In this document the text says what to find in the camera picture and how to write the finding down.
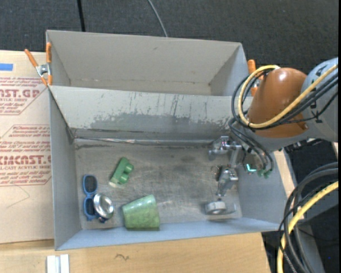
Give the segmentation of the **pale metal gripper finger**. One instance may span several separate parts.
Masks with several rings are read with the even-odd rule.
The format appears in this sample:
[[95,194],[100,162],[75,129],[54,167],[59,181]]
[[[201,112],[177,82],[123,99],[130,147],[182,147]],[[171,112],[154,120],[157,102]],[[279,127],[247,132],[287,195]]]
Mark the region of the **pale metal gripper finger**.
[[236,171],[230,167],[222,167],[217,176],[217,192],[219,197],[225,196],[226,192],[231,189],[238,181]]
[[229,136],[221,136],[212,141],[208,150],[209,160],[214,160],[218,155],[224,155],[231,149],[231,138]]

